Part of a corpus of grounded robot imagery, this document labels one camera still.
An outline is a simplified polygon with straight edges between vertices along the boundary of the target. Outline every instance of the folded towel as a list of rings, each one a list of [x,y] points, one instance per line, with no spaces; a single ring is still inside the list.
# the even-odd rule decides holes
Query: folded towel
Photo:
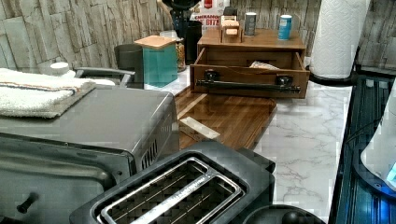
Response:
[[[87,78],[62,78],[0,68],[0,115],[54,118],[95,88]]]

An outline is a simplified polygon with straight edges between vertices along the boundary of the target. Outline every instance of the marble countertop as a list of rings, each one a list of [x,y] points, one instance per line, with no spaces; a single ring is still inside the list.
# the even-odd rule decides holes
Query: marble countertop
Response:
[[[190,85],[190,69],[163,88]],[[276,99],[276,113],[254,151],[274,161],[275,204],[302,208],[328,222],[351,88],[308,83],[305,99]]]

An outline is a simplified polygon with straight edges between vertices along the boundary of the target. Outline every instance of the knob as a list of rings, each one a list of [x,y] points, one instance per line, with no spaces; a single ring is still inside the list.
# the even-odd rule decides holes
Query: knob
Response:
[[[22,214],[26,214],[29,207],[32,205],[32,203],[37,201],[37,199],[38,199],[38,194],[33,193],[33,192],[30,193],[29,198],[27,198],[24,203],[17,206],[18,212],[20,212]]]

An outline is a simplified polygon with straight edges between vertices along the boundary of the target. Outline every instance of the wooden wall panel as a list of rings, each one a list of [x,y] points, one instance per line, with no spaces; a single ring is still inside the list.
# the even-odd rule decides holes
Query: wooden wall panel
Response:
[[[0,66],[117,67],[114,48],[172,28],[156,1],[0,0]]]
[[[279,16],[293,16],[310,56],[321,0],[231,0],[239,18],[258,14],[257,27],[277,29]],[[154,0],[0,0],[0,66],[48,64],[117,67],[114,47],[172,29]],[[396,3],[373,0],[361,35],[360,63],[395,69]]]
[[[396,69],[396,2],[372,0],[361,34],[359,63]]]

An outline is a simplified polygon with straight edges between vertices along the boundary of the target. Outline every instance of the bottle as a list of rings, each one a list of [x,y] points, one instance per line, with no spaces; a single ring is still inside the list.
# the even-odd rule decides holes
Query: bottle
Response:
[[[279,33],[277,38],[280,40],[288,40],[290,38],[291,30],[291,15],[280,16]]]

